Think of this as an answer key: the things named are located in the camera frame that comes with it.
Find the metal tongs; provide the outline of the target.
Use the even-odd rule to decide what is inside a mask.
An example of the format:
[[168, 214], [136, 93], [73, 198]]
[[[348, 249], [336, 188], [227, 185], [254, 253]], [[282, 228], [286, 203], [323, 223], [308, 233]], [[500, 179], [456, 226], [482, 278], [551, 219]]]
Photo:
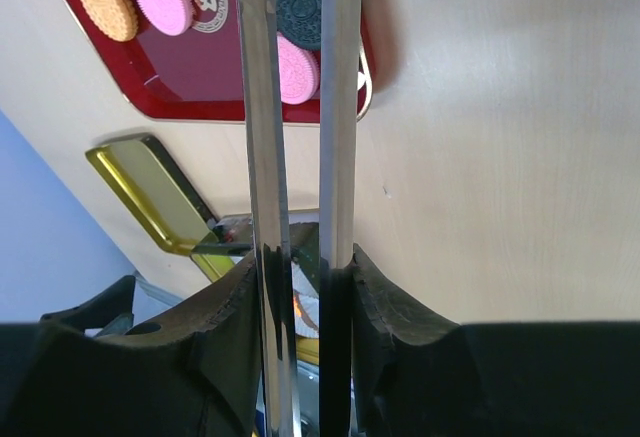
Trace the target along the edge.
[[237, 0], [267, 433], [302, 432], [289, 214], [319, 212], [319, 434], [351, 430], [351, 264], [362, 0], [322, 0], [320, 122], [282, 117], [276, 0]]

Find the gold square cookie tin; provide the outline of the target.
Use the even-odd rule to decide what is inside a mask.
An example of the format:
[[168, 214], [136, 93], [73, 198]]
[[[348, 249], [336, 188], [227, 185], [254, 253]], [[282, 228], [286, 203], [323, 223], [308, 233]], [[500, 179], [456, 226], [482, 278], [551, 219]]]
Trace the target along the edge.
[[[249, 214], [230, 215], [214, 224], [190, 252], [191, 260], [211, 281], [226, 275], [245, 256], [267, 257], [268, 250], [254, 247], [254, 229]], [[316, 292], [320, 293], [319, 212], [298, 210], [289, 214], [291, 267], [298, 264]]]

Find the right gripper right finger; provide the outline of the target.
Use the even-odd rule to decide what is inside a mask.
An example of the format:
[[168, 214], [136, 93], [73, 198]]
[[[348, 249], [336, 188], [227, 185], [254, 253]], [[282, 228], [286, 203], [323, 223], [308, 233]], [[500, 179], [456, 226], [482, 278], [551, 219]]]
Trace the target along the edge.
[[319, 430], [345, 436], [635, 436], [634, 321], [458, 324], [360, 248], [321, 287]]

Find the gold tin lid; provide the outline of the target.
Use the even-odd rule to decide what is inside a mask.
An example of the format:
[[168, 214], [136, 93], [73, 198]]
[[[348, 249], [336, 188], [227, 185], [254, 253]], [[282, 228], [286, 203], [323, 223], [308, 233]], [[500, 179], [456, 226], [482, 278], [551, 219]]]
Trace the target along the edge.
[[188, 256], [217, 222], [214, 212], [154, 135], [110, 139], [87, 161], [163, 251]]

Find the red rectangular tray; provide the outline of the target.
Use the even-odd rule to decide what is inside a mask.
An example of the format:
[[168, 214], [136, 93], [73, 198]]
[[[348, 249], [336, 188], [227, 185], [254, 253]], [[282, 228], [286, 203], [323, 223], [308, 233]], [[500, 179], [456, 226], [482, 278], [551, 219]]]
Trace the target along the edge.
[[[191, 0], [192, 26], [164, 35], [132, 0], [138, 32], [116, 42], [90, 20], [80, 0], [66, 0], [122, 93], [153, 119], [242, 121], [244, 92], [236, 0]], [[282, 102], [287, 123], [320, 120], [319, 88], [299, 105]]]

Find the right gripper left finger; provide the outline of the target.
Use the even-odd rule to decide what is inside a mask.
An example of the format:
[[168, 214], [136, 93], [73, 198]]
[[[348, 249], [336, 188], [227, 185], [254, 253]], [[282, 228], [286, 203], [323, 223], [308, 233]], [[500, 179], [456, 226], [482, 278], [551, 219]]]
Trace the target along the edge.
[[5, 436], [248, 436], [261, 375], [257, 276], [246, 257], [124, 335], [1, 328]]

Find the brown round cookie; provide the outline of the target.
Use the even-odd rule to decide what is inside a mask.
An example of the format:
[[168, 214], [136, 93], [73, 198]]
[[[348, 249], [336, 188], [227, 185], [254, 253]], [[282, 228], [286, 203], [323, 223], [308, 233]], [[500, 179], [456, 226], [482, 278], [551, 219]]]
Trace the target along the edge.
[[299, 319], [304, 319], [306, 316], [306, 312], [300, 301], [300, 296], [297, 292], [293, 294], [293, 306], [294, 306], [294, 315]]

